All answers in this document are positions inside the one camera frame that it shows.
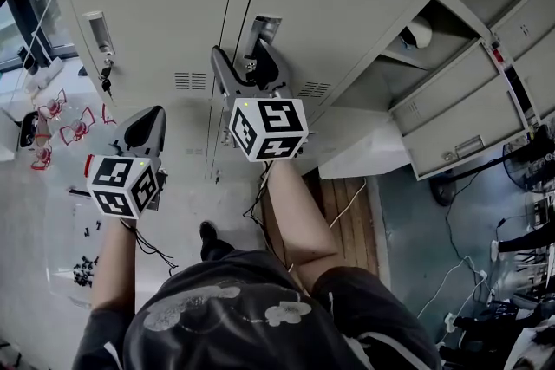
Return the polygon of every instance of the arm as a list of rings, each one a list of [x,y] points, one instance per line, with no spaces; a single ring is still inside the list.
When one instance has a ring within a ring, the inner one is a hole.
[[[268,190],[285,248],[303,285],[311,291],[318,277],[345,262],[337,253],[328,223],[292,162],[273,163]]]
[[[135,236],[117,218],[110,218],[93,283],[92,309],[135,309]],[[135,227],[136,222],[126,220]]]

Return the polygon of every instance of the white box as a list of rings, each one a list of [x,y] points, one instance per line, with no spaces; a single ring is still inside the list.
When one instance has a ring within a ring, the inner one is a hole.
[[[309,135],[300,99],[238,98],[230,129],[251,162],[291,159]]]
[[[87,188],[103,215],[138,219],[159,190],[150,158],[94,156]]]

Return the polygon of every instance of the white cable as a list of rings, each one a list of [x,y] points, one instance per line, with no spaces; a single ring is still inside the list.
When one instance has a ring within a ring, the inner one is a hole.
[[[426,308],[428,308],[428,306],[429,306],[433,301],[435,301],[435,298],[437,297],[437,295],[440,293],[441,289],[442,289],[443,286],[445,285],[445,282],[447,281],[447,278],[449,277],[449,275],[450,275],[453,271],[455,271],[456,269],[458,269],[458,268],[462,265],[462,263],[464,263],[466,260],[468,260],[468,261],[470,262],[470,264],[472,265],[472,270],[473,270],[473,272],[474,272],[476,275],[479,275],[479,274],[480,274],[479,271],[476,271],[476,267],[474,266],[474,262],[473,262],[472,258],[471,258],[470,256],[465,256],[465,257],[463,257],[462,260],[459,262],[458,265],[455,265],[453,268],[451,268],[451,269],[446,273],[445,277],[443,278],[443,282],[441,283],[440,287],[439,287],[439,288],[437,289],[437,291],[435,292],[434,297],[432,297],[432,299],[430,299],[430,300],[426,303],[426,305],[422,308],[422,310],[420,310],[420,313],[418,314],[418,316],[416,316],[417,318],[420,319],[422,313],[424,313],[424,310],[426,310]],[[474,290],[473,290],[472,294],[474,294],[474,291],[475,291],[485,280],[486,280],[486,278],[483,278],[482,281],[481,281],[476,287],[474,287]]]
[[[337,217],[330,224],[330,230],[333,228],[333,226],[339,220],[339,218],[344,214],[344,212],[346,212],[349,209],[350,205],[355,201],[356,197],[358,196],[358,193],[360,193],[365,186],[366,186],[366,178],[364,178],[364,184],[362,184],[362,186],[358,189],[358,191],[355,193],[355,196],[353,196],[353,198],[350,200],[349,204],[345,207],[345,209],[341,213],[337,215]]]
[[[25,69],[25,62],[27,61],[27,59],[29,59],[29,56],[31,54],[31,48],[33,48],[33,43],[35,43],[36,33],[41,28],[42,21],[44,20],[44,17],[46,16],[46,12],[49,10],[49,7],[50,7],[51,3],[52,3],[52,0],[48,0],[48,2],[46,3],[46,8],[42,12],[42,16],[39,19],[38,24],[36,25],[35,31],[33,31],[31,33],[33,38],[31,39],[30,45],[27,47],[27,55],[23,59],[23,66],[21,67],[21,70],[19,71],[19,75],[17,76],[17,81],[16,81],[16,85],[14,86],[14,90],[11,92],[10,102],[8,103],[8,108],[6,110],[7,113],[10,112],[11,102],[14,100],[14,96],[16,95],[17,85],[19,85],[19,79],[21,78],[21,74],[23,73],[23,70]],[[29,75],[29,70],[25,74],[25,77],[23,77],[23,84],[25,83],[25,80],[27,79],[28,75]]]
[[[472,292],[470,293],[470,295],[468,295],[468,298],[464,301],[464,303],[463,303],[462,306],[460,307],[459,313],[457,313],[457,314],[455,315],[455,319],[459,317],[460,313],[462,312],[462,309],[465,307],[465,305],[467,305],[468,301],[470,301],[470,298],[473,296],[474,291],[476,291],[476,289],[477,289],[482,283],[484,283],[485,281],[486,281],[486,278],[483,277],[482,280],[476,284],[476,286],[473,288],[473,290],[472,290]],[[446,332],[446,333],[443,335],[443,337],[441,338],[441,341],[440,341],[440,342],[443,342],[443,340],[445,340],[445,338],[447,338],[447,335],[448,335],[448,334],[449,334],[449,332]]]

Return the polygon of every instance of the locker handle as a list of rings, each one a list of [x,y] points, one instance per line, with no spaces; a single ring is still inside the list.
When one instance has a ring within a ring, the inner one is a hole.
[[[108,27],[106,26],[106,20],[102,11],[91,11],[83,14],[83,17],[88,20],[98,50],[105,55],[113,55],[114,45],[112,44],[112,39],[110,39],[110,34],[108,33]]]

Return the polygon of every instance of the sticker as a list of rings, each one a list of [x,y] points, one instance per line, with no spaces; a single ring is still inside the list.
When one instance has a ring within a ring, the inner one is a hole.
[[[300,141],[300,137],[266,139],[260,147],[257,159],[289,158]]]
[[[117,217],[134,217],[125,194],[93,190],[96,202],[106,214]]]
[[[235,112],[232,132],[235,139],[239,141],[239,144],[241,144],[245,150],[245,153],[247,153],[247,155],[251,154],[252,146],[254,146],[254,142],[257,139],[257,133],[254,131],[254,128],[251,127],[251,124],[249,124],[245,115],[241,113],[241,110],[238,108]]]
[[[131,188],[131,196],[137,207],[139,208],[139,212],[142,212],[147,203],[150,202],[150,199],[154,194],[156,194],[157,186],[156,182],[154,181],[153,170],[149,166],[145,172],[142,173],[140,179],[135,182],[133,188]]]
[[[293,102],[260,101],[258,108],[267,133],[303,131]]]
[[[123,187],[132,164],[132,159],[104,158],[96,172],[93,184]]]

